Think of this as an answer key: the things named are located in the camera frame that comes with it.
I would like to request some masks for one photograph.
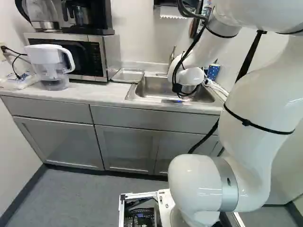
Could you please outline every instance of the floor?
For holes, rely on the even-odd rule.
[[[6,227],[117,227],[119,194],[152,192],[167,182],[49,169]],[[246,227],[297,227],[283,207],[241,213]]]

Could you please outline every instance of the blue cup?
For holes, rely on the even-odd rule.
[[[207,78],[211,79],[212,81],[215,81],[217,75],[219,74],[219,71],[220,71],[220,65],[218,65],[218,64],[211,64],[208,67]]]

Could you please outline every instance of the sink faucet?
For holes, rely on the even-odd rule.
[[[177,46],[174,46],[174,47],[173,47],[172,52],[171,52],[171,54],[170,54],[170,56],[169,56],[169,67],[170,67],[172,61],[175,59],[175,50],[176,50],[176,47],[177,47]]]

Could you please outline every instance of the electronic device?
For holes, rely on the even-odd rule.
[[[19,13],[37,32],[60,31],[57,10],[52,0],[15,0]]]
[[[64,33],[115,34],[110,0],[62,0],[62,14],[64,21],[70,22],[70,26],[62,26]]]
[[[180,219],[179,211],[175,206],[169,189],[156,192],[124,193],[119,197],[118,227],[185,227],[186,223]],[[231,217],[236,224],[245,227],[237,212]],[[214,227],[230,226],[226,214],[222,213]]]
[[[69,50],[75,63],[75,70],[67,74],[70,79],[108,82],[121,68],[119,35],[24,33],[24,36],[28,45],[55,44]]]
[[[184,16],[205,20],[190,48],[169,67],[168,80],[178,95],[186,96],[183,85],[203,81],[200,67],[217,59],[242,27],[289,35],[275,61],[242,77],[227,97],[218,122],[223,155],[184,154],[169,165],[169,189],[179,213],[167,214],[171,223],[175,218],[183,220],[184,227],[210,227],[220,212],[250,212],[263,206],[275,155],[302,119],[303,2],[213,0],[211,16],[203,18],[177,1]],[[180,221],[174,223],[172,227],[180,226]]]

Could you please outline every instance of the gray carpet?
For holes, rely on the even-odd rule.
[[[119,194],[167,182],[48,170],[6,227],[117,227]]]

